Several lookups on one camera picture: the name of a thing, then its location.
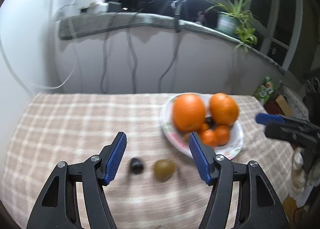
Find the mandarin orange with stem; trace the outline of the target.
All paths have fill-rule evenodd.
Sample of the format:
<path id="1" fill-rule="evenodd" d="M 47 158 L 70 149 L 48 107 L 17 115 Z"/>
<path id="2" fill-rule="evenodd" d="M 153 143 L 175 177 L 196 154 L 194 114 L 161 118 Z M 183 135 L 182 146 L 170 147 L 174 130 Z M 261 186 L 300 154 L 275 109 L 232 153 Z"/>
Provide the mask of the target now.
<path id="1" fill-rule="evenodd" d="M 239 116 L 237 103 L 225 93 L 216 93 L 210 97 L 209 111 L 218 125 L 232 126 Z"/>

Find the green juice carton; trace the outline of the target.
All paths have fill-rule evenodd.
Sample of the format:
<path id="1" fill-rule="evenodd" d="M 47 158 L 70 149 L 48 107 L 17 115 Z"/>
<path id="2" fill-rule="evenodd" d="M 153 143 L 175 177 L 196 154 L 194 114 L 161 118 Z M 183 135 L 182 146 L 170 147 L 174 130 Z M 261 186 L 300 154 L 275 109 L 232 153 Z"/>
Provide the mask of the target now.
<path id="1" fill-rule="evenodd" d="M 264 81 L 255 91 L 254 97 L 264 106 L 269 100 L 270 96 L 274 93 L 274 83 L 273 80 L 267 76 Z"/>

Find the small orange in plate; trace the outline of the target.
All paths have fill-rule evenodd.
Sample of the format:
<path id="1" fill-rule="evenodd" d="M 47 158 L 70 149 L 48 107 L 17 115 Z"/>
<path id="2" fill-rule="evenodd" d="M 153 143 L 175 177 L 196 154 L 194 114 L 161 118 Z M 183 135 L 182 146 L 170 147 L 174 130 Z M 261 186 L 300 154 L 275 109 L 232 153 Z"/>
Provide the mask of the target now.
<path id="1" fill-rule="evenodd" d="M 212 130 L 206 130 L 200 133 L 200 139 L 201 141 L 212 148 L 217 147 L 219 144 L 217 135 Z"/>
<path id="2" fill-rule="evenodd" d="M 217 145 L 223 146 L 229 142 L 230 128 L 227 125 L 219 125 L 214 128 L 217 137 Z"/>

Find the large smooth orange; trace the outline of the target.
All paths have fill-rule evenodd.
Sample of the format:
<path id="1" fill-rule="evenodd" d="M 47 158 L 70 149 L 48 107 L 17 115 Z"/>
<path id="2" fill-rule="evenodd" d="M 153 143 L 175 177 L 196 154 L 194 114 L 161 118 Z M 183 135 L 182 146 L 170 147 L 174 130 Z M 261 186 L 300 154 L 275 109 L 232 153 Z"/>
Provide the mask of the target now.
<path id="1" fill-rule="evenodd" d="M 198 131 L 205 121 L 206 107 L 195 94 L 181 94 L 172 106 L 172 122 L 181 132 Z"/>

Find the dark chestnut on cloth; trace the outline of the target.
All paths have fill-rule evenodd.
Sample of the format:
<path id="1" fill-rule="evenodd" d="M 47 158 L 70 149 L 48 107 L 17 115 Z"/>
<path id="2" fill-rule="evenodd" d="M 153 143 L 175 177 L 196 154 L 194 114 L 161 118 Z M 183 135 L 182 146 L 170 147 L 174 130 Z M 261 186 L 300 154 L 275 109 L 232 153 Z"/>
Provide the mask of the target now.
<path id="1" fill-rule="evenodd" d="M 144 171 L 144 164 L 139 158 L 130 160 L 130 172 L 132 174 L 141 174 Z"/>

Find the white floral plate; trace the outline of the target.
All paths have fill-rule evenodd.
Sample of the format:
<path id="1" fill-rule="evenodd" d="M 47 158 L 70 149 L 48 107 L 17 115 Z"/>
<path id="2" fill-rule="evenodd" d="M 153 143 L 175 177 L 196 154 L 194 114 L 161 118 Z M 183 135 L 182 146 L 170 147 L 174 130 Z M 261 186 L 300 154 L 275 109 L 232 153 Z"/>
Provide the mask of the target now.
<path id="1" fill-rule="evenodd" d="M 188 145 L 188 135 L 181 133 L 176 129 L 175 125 L 172 123 L 172 107 L 177 95 L 171 96 L 162 106 L 159 123 L 163 131 L 164 136 L 167 138 L 168 142 L 176 148 L 179 152 L 193 158 Z M 221 154 L 232 160 L 236 157 L 244 144 L 244 132 L 240 121 L 237 120 L 233 126 L 230 128 L 230 138 L 227 144 L 224 146 L 217 146 L 214 148 L 216 154 Z"/>

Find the green-brown round fruit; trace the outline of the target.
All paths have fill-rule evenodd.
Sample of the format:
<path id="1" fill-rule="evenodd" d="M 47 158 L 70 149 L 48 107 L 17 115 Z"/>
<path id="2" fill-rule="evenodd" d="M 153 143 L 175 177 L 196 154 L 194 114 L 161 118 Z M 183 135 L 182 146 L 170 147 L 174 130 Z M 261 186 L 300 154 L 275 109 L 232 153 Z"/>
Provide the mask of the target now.
<path id="1" fill-rule="evenodd" d="M 161 182 L 165 182 L 172 177 L 176 171 L 176 164 L 167 159 L 157 160 L 153 165 L 153 175 Z"/>

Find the pink plaid tablecloth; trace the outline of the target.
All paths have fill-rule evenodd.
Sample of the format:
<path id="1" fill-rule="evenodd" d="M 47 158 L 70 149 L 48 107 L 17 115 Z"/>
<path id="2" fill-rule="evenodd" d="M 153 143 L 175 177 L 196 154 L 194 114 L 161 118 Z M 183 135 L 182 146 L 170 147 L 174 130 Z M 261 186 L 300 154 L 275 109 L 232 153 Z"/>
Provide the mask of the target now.
<path id="1" fill-rule="evenodd" d="M 119 228 L 197 228 L 211 189 L 194 161 L 162 133 L 159 117 L 169 94 L 39 94 L 33 98 L 12 136 L 1 175 L 1 200 L 21 228 L 59 161 L 80 163 L 110 143 L 119 131 L 127 148 L 117 175 L 105 187 Z M 130 160 L 144 164 L 130 172 Z M 165 182 L 153 175 L 157 160 L 176 164 Z"/>

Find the potted spider plant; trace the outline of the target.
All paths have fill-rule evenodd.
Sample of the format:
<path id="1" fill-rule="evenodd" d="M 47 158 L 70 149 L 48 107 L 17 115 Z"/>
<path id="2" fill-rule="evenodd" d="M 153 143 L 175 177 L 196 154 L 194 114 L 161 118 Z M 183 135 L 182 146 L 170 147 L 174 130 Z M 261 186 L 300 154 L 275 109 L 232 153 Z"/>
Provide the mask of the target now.
<path id="1" fill-rule="evenodd" d="M 253 22 L 255 18 L 252 12 L 246 8 L 249 0 L 223 0 L 214 4 L 204 11 L 205 17 L 210 17 L 210 12 L 217 14 L 216 29 L 224 34 L 234 36 L 238 39 L 235 50 L 243 48 L 247 53 L 250 46 L 258 43 L 255 35 Z"/>

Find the small tripod stand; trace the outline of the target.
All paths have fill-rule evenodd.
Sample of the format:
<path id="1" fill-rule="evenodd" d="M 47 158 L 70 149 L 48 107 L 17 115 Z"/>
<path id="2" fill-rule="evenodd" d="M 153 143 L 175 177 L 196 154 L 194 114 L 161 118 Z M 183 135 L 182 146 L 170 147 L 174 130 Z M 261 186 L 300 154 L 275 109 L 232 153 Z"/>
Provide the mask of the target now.
<path id="1" fill-rule="evenodd" d="M 181 15 L 181 9 L 183 7 L 183 4 L 186 1 L 187 0 L 172 0 L 172 2 L 171 2 L 171 8 L 174 13 L 174 23 L 175 23 L 176 33 L 180 33 L 180 31 L 181 31 L 179 20 L 180 20 L 180 15 Z"/>

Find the white power adapter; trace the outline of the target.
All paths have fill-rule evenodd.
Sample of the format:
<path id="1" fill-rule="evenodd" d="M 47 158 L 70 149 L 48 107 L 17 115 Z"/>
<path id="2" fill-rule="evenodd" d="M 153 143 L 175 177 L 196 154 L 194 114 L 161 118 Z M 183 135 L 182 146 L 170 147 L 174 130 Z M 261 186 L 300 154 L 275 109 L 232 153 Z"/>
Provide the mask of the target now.
<path id="1" fill-rule="evenodd" d="M 74 6 L 75 14 L 81 13 L 100 14 L 108 12 L 108 2 L 105 0 L 73 0 L 71 5 Z"/>

